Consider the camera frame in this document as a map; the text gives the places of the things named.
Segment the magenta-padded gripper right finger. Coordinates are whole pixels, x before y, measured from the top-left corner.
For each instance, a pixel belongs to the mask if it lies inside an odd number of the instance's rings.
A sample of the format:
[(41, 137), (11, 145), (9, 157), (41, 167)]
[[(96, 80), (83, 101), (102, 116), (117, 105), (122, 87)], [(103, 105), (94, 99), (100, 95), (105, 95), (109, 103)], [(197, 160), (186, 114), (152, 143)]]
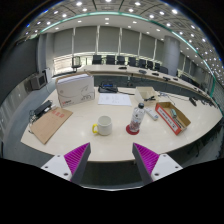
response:
[(182, 169), (168, 154), (157, 154), (137, 143), (133, 144), (132, 153), (144, 185)]

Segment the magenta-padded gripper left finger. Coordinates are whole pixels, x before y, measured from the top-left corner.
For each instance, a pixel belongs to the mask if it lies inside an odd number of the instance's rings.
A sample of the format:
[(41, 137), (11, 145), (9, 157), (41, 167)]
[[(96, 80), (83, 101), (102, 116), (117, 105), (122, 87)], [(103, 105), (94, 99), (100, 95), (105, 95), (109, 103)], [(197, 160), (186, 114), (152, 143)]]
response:
[(79, 185), (90, 153), (91, 146), (89, 143), (86, 143), (65, 155), (58, 154), (53, 156), (42, 166), (42, 169)]

